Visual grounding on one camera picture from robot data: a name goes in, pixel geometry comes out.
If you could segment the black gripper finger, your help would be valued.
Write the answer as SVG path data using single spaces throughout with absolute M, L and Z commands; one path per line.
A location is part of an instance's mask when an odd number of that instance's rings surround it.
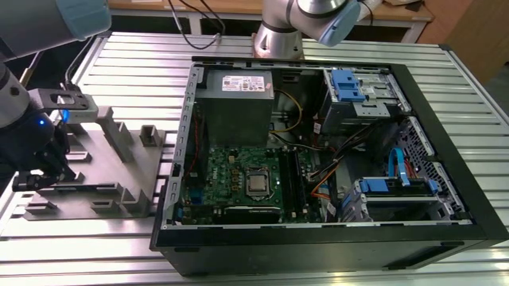
M 53 146 L 56 148 L 56 158 L 60 164 L 58 171 L 62 174 L 61 181 L 70 182 L 74 180 L 76 173 L 68 166 L 66 154 L 69 153 L 69 143 L 68 136 L 65 132 L 65 127 L 54 126 L 53 130 Z
M 37 191 L 57 183 L 61 172 L 44 172 L 41 175 L 28 171 L 14 173 L 12 190 L 14 192 Z

